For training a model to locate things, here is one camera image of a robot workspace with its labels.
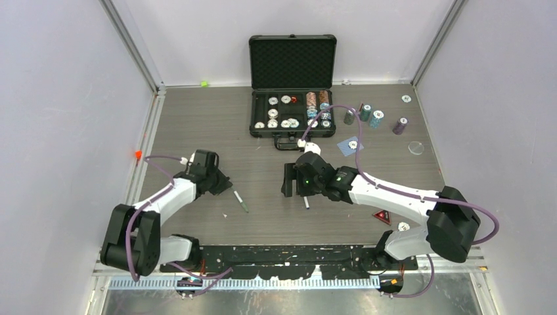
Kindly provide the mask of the white pen blue tip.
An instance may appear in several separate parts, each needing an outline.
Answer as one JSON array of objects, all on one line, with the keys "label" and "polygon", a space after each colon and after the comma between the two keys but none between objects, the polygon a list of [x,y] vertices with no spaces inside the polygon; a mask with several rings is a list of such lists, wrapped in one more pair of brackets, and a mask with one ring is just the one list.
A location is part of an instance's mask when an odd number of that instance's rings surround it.
[{"label": "white pen blue tip", "polygon": [[303,197],[303,202],[304,202],[305,208],[310,209],[309,200],[308,200],[307,197],[305,197],[305,196]]}]

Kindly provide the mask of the green white pen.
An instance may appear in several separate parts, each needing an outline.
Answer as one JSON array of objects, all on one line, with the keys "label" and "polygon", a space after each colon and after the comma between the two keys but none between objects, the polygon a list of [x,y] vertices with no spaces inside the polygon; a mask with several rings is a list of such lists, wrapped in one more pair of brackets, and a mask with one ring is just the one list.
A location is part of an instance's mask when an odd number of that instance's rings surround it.
[{"label": "green white pen", "polygon": [[249,213],[248,206],[246,205],[245,201],[242,199],[242,197],[240,196],[240,194],[239,194],[236,190],[233,191],[233,194],[234,194],[236,200],[239,202],[240,206],[243,208],[243,210],[244,210],[246,213]]}]

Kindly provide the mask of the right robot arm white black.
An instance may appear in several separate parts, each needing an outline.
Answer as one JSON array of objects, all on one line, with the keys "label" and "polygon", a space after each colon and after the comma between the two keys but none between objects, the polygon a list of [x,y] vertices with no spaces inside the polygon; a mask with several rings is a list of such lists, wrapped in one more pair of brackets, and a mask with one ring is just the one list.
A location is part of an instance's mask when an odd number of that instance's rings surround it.
[{"label": "right robot arm white black", "polygon": [[418,223],[408,230],[384,232],[372,252],[383,269],[417,255],[436,254],[453,263],[468,258],[479,217],[462,194],[446,186],[440,192],[385,182],[356,168],[334,168],[314,152],[284,166],[281,192],[287,198],[323,195],[331,201],[386,210]]}]

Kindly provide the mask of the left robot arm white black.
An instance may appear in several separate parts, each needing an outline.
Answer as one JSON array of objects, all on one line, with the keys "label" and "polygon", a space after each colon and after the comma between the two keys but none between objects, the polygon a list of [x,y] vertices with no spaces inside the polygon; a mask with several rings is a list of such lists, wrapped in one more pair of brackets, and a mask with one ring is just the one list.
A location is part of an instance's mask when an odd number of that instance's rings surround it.
[{"label": "left robot arm white black", "polygon": [[119,204],[112,210],[100,251],[100,262],[127,271],[137,281],[159,266],[176,263],[187,272],[202,264],[197,238],[182,234],[162,237],[163,223],[178,210],[206,193],[214,196],[232,187],[230,178],[219,168],[219,155],[196,150],[180,157],[185,169],[169,176],[161,190],[133,205]]}]

